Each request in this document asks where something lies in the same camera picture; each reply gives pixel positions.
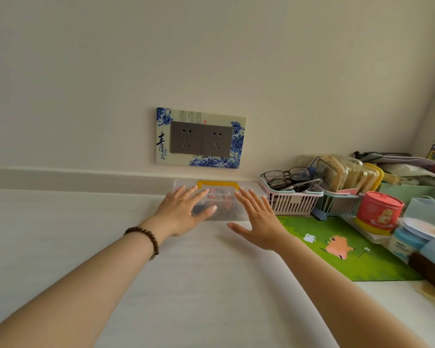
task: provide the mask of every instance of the white table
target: white table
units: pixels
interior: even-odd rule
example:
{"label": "white table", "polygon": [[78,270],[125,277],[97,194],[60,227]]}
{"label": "white table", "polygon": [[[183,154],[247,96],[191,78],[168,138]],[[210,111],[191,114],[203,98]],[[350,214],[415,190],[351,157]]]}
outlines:
{"label": "white table", "polygon": [[[149,216],[160,201],[146,195],[0,190],[0,321]],[[435,348],[435,306],[411,283],[358,285]],[[96,346],[337,345],[275,253],[249,244],[224,222],[204,222],[162,246]]]}

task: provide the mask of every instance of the yellow handle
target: yellow handle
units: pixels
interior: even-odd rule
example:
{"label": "yellow handle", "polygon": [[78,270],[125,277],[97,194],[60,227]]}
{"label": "yellow handle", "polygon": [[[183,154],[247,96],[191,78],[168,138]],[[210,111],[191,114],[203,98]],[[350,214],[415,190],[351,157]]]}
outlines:
{"label": "yellow handle", "polygon": [[226,181],[198,181],[197,186],[199,189],[202,188],[202,185],[206,186],[231,186],[235,189],[238,189],[240,186],[237,184],[237,182],[226,182]]}

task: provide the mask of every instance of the green mouse pad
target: green mouse pad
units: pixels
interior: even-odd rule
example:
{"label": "green mouse pad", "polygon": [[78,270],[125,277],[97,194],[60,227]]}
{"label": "green mouse pad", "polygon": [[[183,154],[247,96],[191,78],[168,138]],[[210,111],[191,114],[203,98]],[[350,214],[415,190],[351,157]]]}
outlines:
{"label": "green mouse pad", "polygon": [[371,243],[340,217],[277,216],[284,227],[352,281],[411,281],[422,277],[386,248]]}

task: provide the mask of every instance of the left hand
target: left hand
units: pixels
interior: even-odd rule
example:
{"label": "left hand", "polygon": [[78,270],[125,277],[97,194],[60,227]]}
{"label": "left hand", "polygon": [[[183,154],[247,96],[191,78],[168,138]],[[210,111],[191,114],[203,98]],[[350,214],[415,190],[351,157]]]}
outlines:
{"label": "left hand", "polygon": [[192,208],[209,192],[209,189],[205,189],[190,198],[197,188],[194,186],[186,190],[182,186],[174,193],[168,193],[155,214],[143,221],[139,227],[151,231],[159,242],[169,236],[181,236],[190,231],[213,215],[217,209],[217,206],[211,206],[196,216],[191,215]]}

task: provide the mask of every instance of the blue and white porcelain pattern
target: blue and white porcelain pattern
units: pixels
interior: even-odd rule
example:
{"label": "blue and white porcelain pattern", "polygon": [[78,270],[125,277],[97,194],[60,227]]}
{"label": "blue and white porcelain pattern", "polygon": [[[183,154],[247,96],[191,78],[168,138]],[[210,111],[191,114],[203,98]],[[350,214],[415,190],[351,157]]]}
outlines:
{"label": "blue and white porcelain pattern", "polygon": [[218,168],[239,168],[240,156],[244,144],[245,128],[239,122],[231,122],[233,128],[232,145],[230,157],[202,156],[190,161],[189,166],[218,167]]}
{"label": "blue and white porcelain pattern", "polygon": [[158,127],[162,125],[169,125],[173,121],[171,117],[171,109],[156,108],[156,122]]}

